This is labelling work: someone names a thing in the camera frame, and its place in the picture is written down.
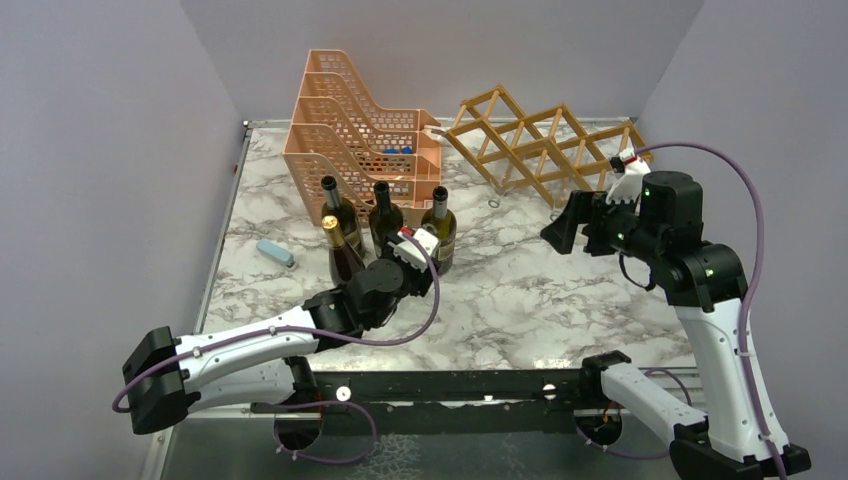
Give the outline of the dark bottle brown label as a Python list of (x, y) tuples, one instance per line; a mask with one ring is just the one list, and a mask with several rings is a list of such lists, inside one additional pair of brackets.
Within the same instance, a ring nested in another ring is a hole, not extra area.
[(321, 187), (325, 195), (321, 215), (335, 216), (347, 243), (353, 247), (360, 257), (364, 257), (366, 249), (362, 239), (356, 207), (342, 195), (334, 176), (324, 176), (321, 180)]

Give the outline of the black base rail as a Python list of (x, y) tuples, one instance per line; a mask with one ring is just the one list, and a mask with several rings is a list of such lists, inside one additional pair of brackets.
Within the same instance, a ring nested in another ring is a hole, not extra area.
[(314, 384), (316, 392), (298, 400), (325, 400), (327, 406), (296, 413), (288, 400), (281, 406), (254, 402), (249, 410), (288, 427), (354, 435), (368, 423), (352, 408), (334, 404), (346, 387), (381, 434), (571, 434), (576, 418), (597, 416), (610, 403), (578, 369), (317, 371)]

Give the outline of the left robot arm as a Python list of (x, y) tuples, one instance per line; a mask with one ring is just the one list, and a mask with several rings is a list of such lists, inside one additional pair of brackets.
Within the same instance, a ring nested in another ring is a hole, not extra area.
[(364, 333), (384, 326), (408, 296), (439, 290), (436, 236), (401, 228), (364, 270), (301, 306), (270, 319), (213, 334), (148, 331), (122, 366), (125, 385), (112, 402), (129, 416), (136, 435), (152, 434), (189, 414), (238, 403), (313, 401), (307, 356), (347, 344), (368, 344)]

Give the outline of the dark green wine bottle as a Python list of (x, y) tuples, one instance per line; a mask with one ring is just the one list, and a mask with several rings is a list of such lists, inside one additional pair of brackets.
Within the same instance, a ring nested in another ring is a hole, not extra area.
[(375, 206), (369, 212), (369, 228), (377, 258), (382, 256), (386, 236), (396, 234), (404, 226), (401, 209), (391, 201), (390, 185), (378, 181), (373, 186)]

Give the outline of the wooden wine rack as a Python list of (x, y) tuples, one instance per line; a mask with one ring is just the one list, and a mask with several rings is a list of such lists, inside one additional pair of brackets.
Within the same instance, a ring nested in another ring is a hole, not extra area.
[(533, 188), (552, 208), (612, 183), (610, 158), (647, 142), (631, 120), (591, 132), (564, 103), (526, 112), (501, 84), (460, 103), (443, 137), (498, 194)]

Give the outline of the red bottle gold cap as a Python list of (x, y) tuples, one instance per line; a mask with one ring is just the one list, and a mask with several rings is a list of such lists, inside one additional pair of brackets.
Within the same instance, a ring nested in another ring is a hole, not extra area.
[(350, 281), (365, 265), (360, 255), (345, 239), (335, 216), (324, 216), (322, 228), (329, 245), (330, 275), (333, 283), (339, 286)]

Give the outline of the green bottle silver cap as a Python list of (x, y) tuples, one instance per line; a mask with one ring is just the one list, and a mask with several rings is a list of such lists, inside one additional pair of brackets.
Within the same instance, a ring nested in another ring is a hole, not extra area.
[(453, 265), (457, 220), (448, 208), (449, 192), (437, 186), (432, 193), (433, 204), (421, 218), (421, 226), (437, 237), (439, 246), (434, 258), (439, 262), (438, 272), (446, 274)]

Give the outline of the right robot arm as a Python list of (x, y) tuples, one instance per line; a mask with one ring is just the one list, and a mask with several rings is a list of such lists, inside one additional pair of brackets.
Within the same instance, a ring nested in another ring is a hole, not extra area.
[(667, 446), (683, 479), (766, 479), (812, 466), (791, 443), (766, 400), (754, 402), (745, 379), (756, 372), (752, 338), (739, 323), (749, 291), (738, 255), (702, 237), (703, 190), (690, 175), (660, 171), (639, 178), (638, 199), (574, 191), (565, 210), (541, 231), (557, 253), (577, 235), (593, 256), (644, 262), (681, 322), (696, 360), (706, 403), (698, 410), (664, 390), (620, 352), (584, 360), (579, 398), (629, 410)]

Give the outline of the peach plastic file organizer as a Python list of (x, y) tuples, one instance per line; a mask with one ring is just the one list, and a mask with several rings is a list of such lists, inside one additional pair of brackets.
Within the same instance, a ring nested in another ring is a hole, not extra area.
[(321, 180), (335, 177), (361, 225), (385, 181), (406, 224), (417, 226), (442, 182), (442, 146), (427, 134), (438, 121), (423, 109), (379, 106), (346, 52), (309, 51), (283, 157), (308, 218), (320, 223)]

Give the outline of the light blue eraser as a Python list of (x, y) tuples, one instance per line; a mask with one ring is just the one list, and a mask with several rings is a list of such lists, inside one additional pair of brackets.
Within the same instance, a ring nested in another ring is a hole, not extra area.
[(256, 243), (256, 249), (260, 254), (288, 269), (293, 269), (296, 266), (294, 255), (289, 250), (272, 241), (259, 240)]

